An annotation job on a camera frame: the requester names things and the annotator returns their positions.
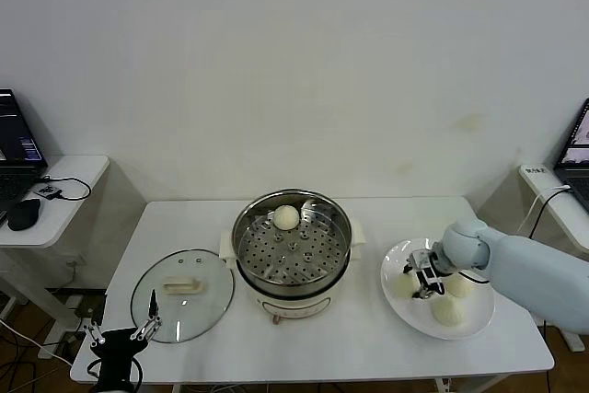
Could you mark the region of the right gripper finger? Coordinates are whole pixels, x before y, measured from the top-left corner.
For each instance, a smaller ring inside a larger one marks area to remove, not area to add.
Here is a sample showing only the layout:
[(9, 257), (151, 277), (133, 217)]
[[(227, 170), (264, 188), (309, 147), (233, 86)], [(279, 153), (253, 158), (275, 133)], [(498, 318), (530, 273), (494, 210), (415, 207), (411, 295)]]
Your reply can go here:
[(429, 299), (434, 295), (444, 295), (445, 287), (442, 284), (426, 284), (421, 285), (413, 294), (413, 299)]
[(412, 251), (407, 258), (407, 263), (403, 268), (404, 273), (410, 271), (424, 272), (431, 268), (430, 252), (428, 249), (418, 249)]

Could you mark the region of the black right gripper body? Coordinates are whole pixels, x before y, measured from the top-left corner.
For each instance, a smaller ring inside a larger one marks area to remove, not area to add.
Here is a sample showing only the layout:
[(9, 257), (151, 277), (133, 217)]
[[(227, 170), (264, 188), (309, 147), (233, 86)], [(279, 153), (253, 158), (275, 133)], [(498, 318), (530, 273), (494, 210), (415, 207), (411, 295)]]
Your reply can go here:
[(433, 254), (424, 250), (421, 258), (421, 282), (426, 290), (444, 290), (442, 274), (434, 266)]

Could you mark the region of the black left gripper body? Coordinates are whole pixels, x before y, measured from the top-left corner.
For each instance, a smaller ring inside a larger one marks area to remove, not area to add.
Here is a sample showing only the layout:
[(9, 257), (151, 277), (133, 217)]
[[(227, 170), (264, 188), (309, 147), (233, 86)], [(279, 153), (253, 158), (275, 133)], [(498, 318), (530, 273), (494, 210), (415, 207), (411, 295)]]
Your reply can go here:
[(137, 328), (115, 329), (104, 332), (91, 344), (91, 351), (107, 364), (131, 364), (134, 357), (146, 349), (147, 339)]

